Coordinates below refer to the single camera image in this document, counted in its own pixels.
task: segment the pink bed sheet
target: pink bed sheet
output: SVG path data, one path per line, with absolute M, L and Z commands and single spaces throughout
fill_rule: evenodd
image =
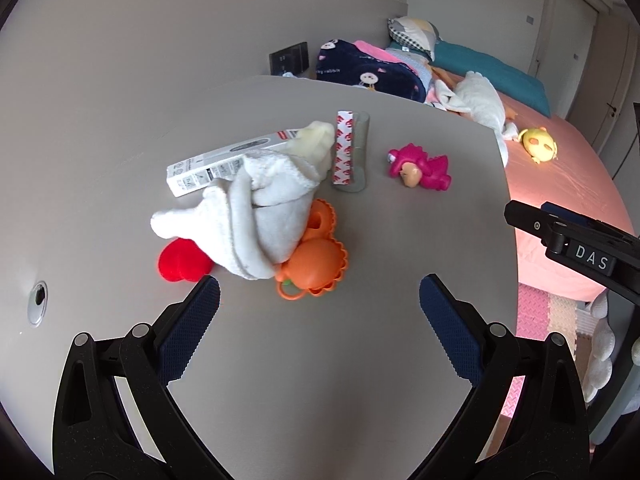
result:
M 519 130 L 544 126 L 558 145 L 558 158 L 536 164 L 519 142 L 507 141 L 509 162 L 505 171 L 511 199 L 535 207 L 553 202 L 633 234 L 620 193 L 580 132 L 557 116 L 549 119 L 504 94 L 500 97 L 518 114 L 514 122 Z M 549 260 L 538 238 L 516 230 L 516 245 L 520 283 L 577 301 L 593 301 L 604 290 L 602 285 Z

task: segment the magenta toy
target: magenta toy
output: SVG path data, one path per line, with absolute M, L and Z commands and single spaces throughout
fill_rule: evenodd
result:
M 451 185 L 447 174 L 449 159 L 447 155 L 429 158 L 422 146 L 408 144 L 400 150 L 391 150 L 388 155 L 391 168 L 389 176 L 400 175 L 404 185 L 416 187 L 420 184 L 426 189 L 446 191 Z

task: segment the yellow plush toy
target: yellow plush toy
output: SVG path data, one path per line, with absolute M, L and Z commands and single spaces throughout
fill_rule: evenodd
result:
M 552 139 L 546 128 L 529 128 L 522 130 L 518 136 L 524 149 L 531 155 L 536 164 L 547 162 L 558 156 L 558 145 Z

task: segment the white box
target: white box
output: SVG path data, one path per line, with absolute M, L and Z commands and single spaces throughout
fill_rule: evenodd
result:
M 256 148 L 281 150 L 299 130 L 282 130 L 274 134 L 238 142 L 219 150 L 192 156 L 166 168 L 166 182 L 174 196 L 182 196 L 207 187 L 214 178 L 230 180 L 242 166 L 242 154 Z

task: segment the orange toy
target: orange toy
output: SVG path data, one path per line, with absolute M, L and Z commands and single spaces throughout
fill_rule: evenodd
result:
M 300 243 L 290 259 L 276 274 L 276 290 L 285 300 L 298 300 L 306 293 L 320 296 L 334 290 L 348 266 L 344 245 L 334 239 L 335 211 L 328 202 L 316 199 L 311 204 L 309 220 Z M 290 281 L 300 293 L 290 296 L 284 282 Z

